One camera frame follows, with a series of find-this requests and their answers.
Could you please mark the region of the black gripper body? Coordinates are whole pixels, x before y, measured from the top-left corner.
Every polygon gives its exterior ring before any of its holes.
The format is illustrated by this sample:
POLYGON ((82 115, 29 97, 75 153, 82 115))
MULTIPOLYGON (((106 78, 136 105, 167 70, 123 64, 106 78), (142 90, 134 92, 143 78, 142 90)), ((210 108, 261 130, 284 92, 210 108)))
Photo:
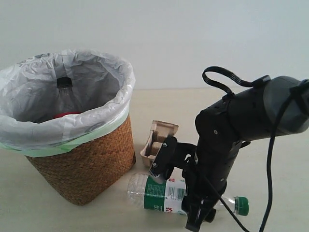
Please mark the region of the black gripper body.
POLYGON ((220 188, 207 179, 199 170, 192 168, 182 171, 185 179, 186 193, 182 201, 183 210, 213 210, 224 194, 227 182, 223 181, 220 188))

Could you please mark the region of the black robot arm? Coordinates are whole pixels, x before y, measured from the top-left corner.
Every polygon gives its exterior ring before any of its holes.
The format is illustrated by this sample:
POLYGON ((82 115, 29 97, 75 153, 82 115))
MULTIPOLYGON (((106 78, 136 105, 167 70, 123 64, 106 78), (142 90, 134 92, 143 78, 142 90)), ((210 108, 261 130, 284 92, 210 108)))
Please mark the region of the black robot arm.
POLYGON ((272 189, 271 158, 277 136, 298 134, 309 127, 309 82, 288 76, 264 77, 259 84, 202 110, 195 119, 199 135, 195 154, 183 171, 186 196, 182 208, 186 228, 197 232, 222 200, 239 150, 252 141, 269 139, 267 184, 272 189))

